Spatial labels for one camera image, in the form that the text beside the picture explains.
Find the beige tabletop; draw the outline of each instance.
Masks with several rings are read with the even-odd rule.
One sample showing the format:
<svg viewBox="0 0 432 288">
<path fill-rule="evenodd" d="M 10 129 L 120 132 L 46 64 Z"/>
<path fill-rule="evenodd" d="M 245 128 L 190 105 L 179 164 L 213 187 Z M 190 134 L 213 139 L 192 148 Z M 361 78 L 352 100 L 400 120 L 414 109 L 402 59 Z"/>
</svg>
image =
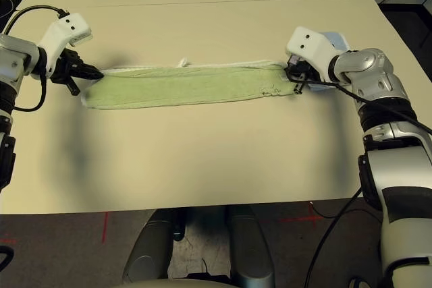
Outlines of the beige tabletop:
<svg viewBox="0 0 432 288">
<path fill-rule="evenodd" d="M 24 6 L 42 0 L 24 0 Z M 45 0 L 81 13 L 94 38 L 85 62 L 119 65 L 286 61 L 295 27 L 338 31 L 392 61 L 419 119 L 432 86 L 373 0 Z M 37 42 L 51 12 L 23 16 L 11 35 Z M 24 80 L 17 104 L 37 102 Z M 44 107 L 14 112 L 17 138 L 3 213 L 89 212 L 285 202 L 351 196 L 360 186 L 362 130 L 334 90 L 236 103 L 123 111 L 85 109 L 49 83 Z"/>
</svg>

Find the silver robot arm segment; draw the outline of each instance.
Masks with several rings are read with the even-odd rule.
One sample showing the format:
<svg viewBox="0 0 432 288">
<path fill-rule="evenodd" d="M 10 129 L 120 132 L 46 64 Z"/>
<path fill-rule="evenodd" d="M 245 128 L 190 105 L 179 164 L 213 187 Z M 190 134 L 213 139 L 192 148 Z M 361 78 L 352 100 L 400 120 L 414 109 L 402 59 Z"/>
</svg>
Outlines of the silver robot arm segment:
<svg viewBox="0 0 432 288">
<path fill-rule="evenodd" d="M 73 95 L 80 90 L 72 77 L 96 80 L 103 74 L 91 65 L 83 63 L 78 54 L 65 49 L 91 37 L 91 30 L 78 13 L 68 14 L 53 22 L 42 40 L 34 43 L 0 34 L 0 191 L 10 183 L 15 162 L 15 138 L 9 136 L 12 127 L 12 111 L 24 76 L 41 79 L 45 99 L 46 81 L 65 84 Z M 36 109 L 19 109 L 33 111 Z"/>
<path fill-rule="evenodd" d="M 371 101 L 355 101 L 364 131 L 358 158 L 367 202 L 383 211 L 383 273 L 395 288 L 432 283 L 432 141 L 416 121 L 393 65 L 379 49 L 341 53 L 320 33 L 299 27 L 287 50 L 307 62 L 322 82 L 352 87 Z"/>
</svg>

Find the green towel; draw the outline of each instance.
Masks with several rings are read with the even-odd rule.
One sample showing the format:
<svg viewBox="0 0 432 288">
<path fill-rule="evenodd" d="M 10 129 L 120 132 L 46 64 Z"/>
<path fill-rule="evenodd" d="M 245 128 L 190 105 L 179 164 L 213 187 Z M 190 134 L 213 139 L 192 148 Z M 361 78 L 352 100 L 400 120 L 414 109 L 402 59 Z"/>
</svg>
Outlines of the green towel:
<svg viewBox="0 0 432 288">
<path fill-rule="evenodd" d="M 109 70 L 86 90 L 83 103 L 96 109 L 132 109 L 293 93 L 295 85 L 286 78 L 282 65 L 266 61 L 240 65 Z"/>
</svg>

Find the floor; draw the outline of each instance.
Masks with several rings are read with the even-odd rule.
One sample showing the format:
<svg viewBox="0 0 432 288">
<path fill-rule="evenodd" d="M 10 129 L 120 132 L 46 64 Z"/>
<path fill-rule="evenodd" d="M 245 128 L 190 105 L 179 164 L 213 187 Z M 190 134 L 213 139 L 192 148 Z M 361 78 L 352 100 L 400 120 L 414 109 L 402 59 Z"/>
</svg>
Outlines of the floor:
<svg viewBox="0 0 432 288">
<path fill-rule="evenodd" d="M 7 12 L 0 1 L 0 16 Z M 432 37 L 413 15 L 385 13 L 432 79 Z M 0 28 L 7 17 L 0 19 Z M 345 200 L 315 202 L 335 214 Z M 379 213 L 358 199 L 353 208 Z M 253 205 L 275 264 L 277 287 L 301 287 L 315 248 L 331 220 L 318 216 L 308 202 Z M 2 215 L 0 244 L 16 253 L 0 274 L 0 287 L 112 287 L 122 283 L 124 265 L 151 210 L 54 215 Z M 174 245 L 171 277 L 204 271 L 229 274 L 227 231 L 221 207 L 195 208 L 186 236 Z M 381 276 L 380 224 L 365 212 L 344 215 L 330 235 L 313 271 L 310 287 L 347 287 L 354 276 L 372 287 Z"/>
</svg>

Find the red laser line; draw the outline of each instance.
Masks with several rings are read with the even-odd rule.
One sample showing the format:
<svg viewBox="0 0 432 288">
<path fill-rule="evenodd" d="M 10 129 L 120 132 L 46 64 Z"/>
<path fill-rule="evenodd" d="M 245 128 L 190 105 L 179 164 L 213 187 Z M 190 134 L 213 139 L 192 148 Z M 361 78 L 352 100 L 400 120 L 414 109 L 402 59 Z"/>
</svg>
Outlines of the red laser line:
<svg viewBox="0 0 432 288">
<path fill-rule="evenodd" d="M 312 205 L 310 204 L 310 202 L 308 203 L 308 209 L 309 209 L 309 215 L 314 216 L 314 212 L 313 212 Z M 312 221 L 312 224 L 313 224 L 314 228 L 317 227 L 315 220 Z"/>
<path fill-rule="evenodd" d="M 279 223 L 289 223 L 289 222 L 305 222 L 305 221 L 312 221 L 315 222 L 319 219 L 322 219 L 321 216 L 305 216 L 305 217 L 291 217 L 291 218 L 285 218 L 285 219 L 278 219 L 277 222 Z"/>
<path fill-rule="evenodd" d="M 105 240 L 107 238 L 108 215 L 109 215 L 109 212 L 105 212 L 105 217 L 103 219 L 102 244 L 105 243 Z"/>
<path fill-rule="evenodd" d="M 0 239 L 0 243 L 4 244 L 16 244 L 16 239 Z"/>
</svg>

